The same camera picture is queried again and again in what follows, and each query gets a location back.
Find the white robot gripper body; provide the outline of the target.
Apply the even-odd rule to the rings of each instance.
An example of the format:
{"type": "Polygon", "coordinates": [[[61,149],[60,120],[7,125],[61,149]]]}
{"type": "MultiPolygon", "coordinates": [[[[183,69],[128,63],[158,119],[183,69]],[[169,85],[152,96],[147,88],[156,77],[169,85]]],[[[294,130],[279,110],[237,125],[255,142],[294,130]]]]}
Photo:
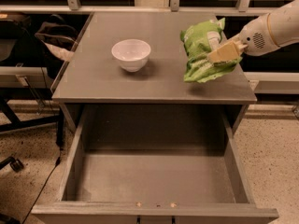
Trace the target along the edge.
{"type": "Polygon", "coordinates": [[[250,21],[239,33],[246,46],[244,52],[250,56],[262,56],[279,48],[276,39],[278,16],[268,13],[250,21]]]}

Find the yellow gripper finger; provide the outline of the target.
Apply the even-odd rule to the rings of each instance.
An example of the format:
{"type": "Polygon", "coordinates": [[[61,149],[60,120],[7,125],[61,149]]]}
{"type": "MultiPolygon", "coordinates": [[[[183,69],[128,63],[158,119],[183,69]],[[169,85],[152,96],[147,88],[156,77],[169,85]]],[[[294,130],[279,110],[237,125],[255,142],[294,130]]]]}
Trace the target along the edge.
{"type": "Polygon", "coordinates": [[[234,35],[230,38],[228,38],[228,37],[226,37],[225,39],[223,38],[222,41],[220,42],[220,46],[222,46],[230,41],[234,41],[234,42],[239,41],[239,34],[234,35]]]}
{"type": "Polygon", "coordinates": [[[211,63],[229,62],[237,59],[244,52],[247,45],[240,41],[228,41],[207,55],[211,63]]]}

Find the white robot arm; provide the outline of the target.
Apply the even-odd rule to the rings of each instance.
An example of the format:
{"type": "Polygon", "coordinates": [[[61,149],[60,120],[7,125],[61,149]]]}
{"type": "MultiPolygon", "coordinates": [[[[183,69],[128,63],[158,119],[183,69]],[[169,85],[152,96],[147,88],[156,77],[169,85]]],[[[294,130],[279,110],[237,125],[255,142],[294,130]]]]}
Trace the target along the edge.
{"type": "Polygon", "coordinates": [[[242,53],[262,56],[299,42],[299,0],[250,21],[207,58],[211,63],[237,59],[242,53]]]}

